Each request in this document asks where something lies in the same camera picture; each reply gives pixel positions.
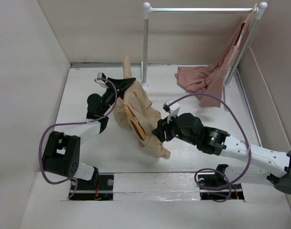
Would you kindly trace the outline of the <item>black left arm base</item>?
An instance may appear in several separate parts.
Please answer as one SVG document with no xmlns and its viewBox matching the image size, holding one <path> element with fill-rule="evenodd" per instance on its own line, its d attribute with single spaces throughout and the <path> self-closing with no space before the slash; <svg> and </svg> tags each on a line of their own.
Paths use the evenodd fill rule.
<svg viewBox="0 0 291 229">
<path fill-rule="evenodd" d="M 76 201 L 111 201 L 113 200 L 113 173 L 99 173 L 94 183 L 78 179 L 77 189 L 70 197 L 70 200 Z"/>
</svg>

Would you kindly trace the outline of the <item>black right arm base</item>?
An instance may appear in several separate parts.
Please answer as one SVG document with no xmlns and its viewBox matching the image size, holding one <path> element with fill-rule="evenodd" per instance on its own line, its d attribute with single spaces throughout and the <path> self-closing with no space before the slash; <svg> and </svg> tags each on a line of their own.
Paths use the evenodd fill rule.
<svg viewBox="0 0 291 229">
<path fill-rule="evenodd" d="M 241 184 L 228 185 L 227 164 L 219 164 L 216 169 L 201 169 L 195 173 L 194 181 L 200 190 L 201 200 L 225 202 L 226 200 L 244 200 Z"/>
</svg>

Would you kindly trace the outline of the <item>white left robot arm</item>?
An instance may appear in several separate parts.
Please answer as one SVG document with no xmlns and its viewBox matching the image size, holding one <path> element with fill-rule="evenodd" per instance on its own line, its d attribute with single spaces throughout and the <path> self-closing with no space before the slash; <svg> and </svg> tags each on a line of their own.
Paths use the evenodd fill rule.
<svg viewBox="0 0 291 229">
<path fill-rule="evenodd" d="M 44 179 L 47 179 L 45 173 L 49 172 L 66 180 L 82 180 L 88 189 L 98 186 L 97 168 L 80 162 L 80 146 L 106 129 L 108 116 L 115 109 L 117 99 L 123 98 L 135 81 L 135 78 L 107 78 L 99 73 L 95 82 L 105 88 L 105 92 L 87 98 L 86 119 L 70 123 L 72 128 L 66 132 L 51 131 L 56 125 L 45 130 L 39 145 L 39 163 Z M 45 137 L 48 138 L 46 144 L 43 143 Z"/>
</svg>

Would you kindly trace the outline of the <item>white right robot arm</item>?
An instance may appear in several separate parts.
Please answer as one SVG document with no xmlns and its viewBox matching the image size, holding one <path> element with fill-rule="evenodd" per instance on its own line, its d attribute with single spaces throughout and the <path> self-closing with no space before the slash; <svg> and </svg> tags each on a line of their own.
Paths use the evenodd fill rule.
<svg viewBox="0 0 291 229">
<path fill-rule="evenodd" d="M 291 150 L 280 152 L 256 145 L 247 145 L 228 132 L 204 126 L 191 113 L 158 121 L 152 133 L 163 143 L 180 139 L 208 155 L 236 159 L 246 163 L 245 168 L 219 164 L 216 169 L 200 169 L 195 182 L 203 189 L 222 190 L 230 183 L 264 184 L 291 195 Z"/>
</svg>

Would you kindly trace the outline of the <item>beige t shirt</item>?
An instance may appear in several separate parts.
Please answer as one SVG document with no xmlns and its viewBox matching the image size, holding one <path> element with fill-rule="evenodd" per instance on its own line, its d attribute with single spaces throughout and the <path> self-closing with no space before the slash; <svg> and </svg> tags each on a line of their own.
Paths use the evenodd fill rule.
<svg viewBox="0 0 291 229">
<path fill-rule="evenodd" d="M 146 134 L 145 141 L 140 140 L 132 128 L 130 120 L 124 111 L 124 105 L 127 105 L 138 119 Z M 152 133 L 152 130 L 157 127 L 157 122 L 161 119 L 161 113 L 152 107 L 152 101 L 148 98 L 139 81 L 136 80 L 124 93 L 123 99 L 117 99 L 113 114 L 119 126 L 130 128 L 134 132 L 135 138 L 138 139 L 139 145 L 145 153 L 155 158 L 170 158 L 170 151 L 164 148 Z"/>
</svg>

